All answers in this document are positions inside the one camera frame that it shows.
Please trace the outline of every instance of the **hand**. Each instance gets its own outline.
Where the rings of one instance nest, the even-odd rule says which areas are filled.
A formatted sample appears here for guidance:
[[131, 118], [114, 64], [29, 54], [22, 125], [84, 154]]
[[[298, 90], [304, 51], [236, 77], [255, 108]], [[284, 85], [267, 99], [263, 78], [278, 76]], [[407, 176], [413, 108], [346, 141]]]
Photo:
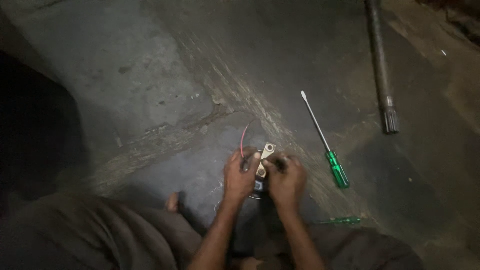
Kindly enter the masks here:
[[297, 157], [283, 152], [263, 160], [268, 172], [269, 193], [277, 210], [297, 212], [307, 182], [307, 173]]
[[256, 147], [244, 147], [243, 155], [249, 160], [248, 170], [243, 170], [244, 159], [238, 148], [228, 159], [223, 169], [225, 199], [243, 201], [255, 187], [255, 173], [260, 165], [260, 153]]

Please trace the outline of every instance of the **foot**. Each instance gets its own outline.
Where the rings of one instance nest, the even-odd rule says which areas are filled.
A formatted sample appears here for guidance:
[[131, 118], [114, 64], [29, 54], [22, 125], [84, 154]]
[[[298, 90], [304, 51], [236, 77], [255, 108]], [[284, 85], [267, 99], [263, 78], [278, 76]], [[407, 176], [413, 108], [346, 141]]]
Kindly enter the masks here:
[[178, 213], [179, 211], [179, 193], [174, 192], [170, 194], [165, 202], [165, 210], [170, 213]]

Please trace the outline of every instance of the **person's left hand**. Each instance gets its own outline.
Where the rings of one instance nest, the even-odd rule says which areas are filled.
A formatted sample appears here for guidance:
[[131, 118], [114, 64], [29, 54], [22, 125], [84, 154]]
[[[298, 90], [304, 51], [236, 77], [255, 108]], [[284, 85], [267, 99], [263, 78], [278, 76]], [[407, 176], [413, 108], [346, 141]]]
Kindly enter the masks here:
[[243, 158], [240, 148], [230, 156], [223, 169], [224, 198], [243, 201], [255, 187], [255, 173], [260, 165], [260, 153], [256, 147], [244, 147], [243, 155], [248, 159], [248, 170], [242, 169]]

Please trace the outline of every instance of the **metal bracket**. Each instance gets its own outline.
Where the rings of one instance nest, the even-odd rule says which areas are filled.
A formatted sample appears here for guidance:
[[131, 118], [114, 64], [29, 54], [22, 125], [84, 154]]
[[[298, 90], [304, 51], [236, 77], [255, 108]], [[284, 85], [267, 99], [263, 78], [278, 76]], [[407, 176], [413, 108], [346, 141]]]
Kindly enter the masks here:
[[[273, 152], [275, 151], [275, 147], [276, 147], [276, 145], [267, 142], [265, 144], [265, 147], [264, 147], [264, 150], [262, 152], [262, 156], [260, 157], [260, 160], [263, 160], [266, 157], [273, 154]], [[258, 175], [262, 178], [265, 178], [266, 174], [267, 174], [267, 172], [265, 170], [265, 167], [260, 163], [260, 165], [258, 166], [256, 175]]]

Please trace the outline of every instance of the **brown pants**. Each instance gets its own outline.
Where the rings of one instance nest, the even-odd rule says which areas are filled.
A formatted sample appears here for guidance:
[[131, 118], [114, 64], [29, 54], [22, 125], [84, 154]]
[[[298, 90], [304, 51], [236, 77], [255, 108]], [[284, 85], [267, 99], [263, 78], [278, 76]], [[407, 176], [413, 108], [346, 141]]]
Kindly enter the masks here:
[[[369, 229], [315, 226], [329, 269], [423, 269], [409, 246]], [[201, 237], [180, 215], [106, 198], [55, 194], [0, 228], [0, 268], [185, 269]], [[284, 237], [255, 251], [259, 269], [291, 268]]]

